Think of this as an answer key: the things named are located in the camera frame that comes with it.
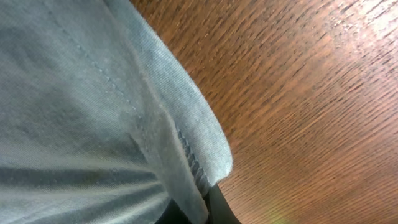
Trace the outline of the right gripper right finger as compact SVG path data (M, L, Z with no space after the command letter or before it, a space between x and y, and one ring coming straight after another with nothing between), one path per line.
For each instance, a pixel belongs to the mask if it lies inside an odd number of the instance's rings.
M209 213L206 224L241 224L218 185L212 186L204 199Z

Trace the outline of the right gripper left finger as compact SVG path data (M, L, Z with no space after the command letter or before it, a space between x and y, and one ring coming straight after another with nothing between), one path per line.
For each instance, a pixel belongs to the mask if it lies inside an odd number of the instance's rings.
M178 207L177 203L171 200L155 224L191 224L191 222Z

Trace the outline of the light grey-green t-shirt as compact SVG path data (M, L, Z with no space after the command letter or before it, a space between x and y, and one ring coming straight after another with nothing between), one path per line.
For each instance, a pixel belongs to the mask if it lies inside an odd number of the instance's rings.
M206 223L233 166L202 93L129 1L1 2L1 222Z

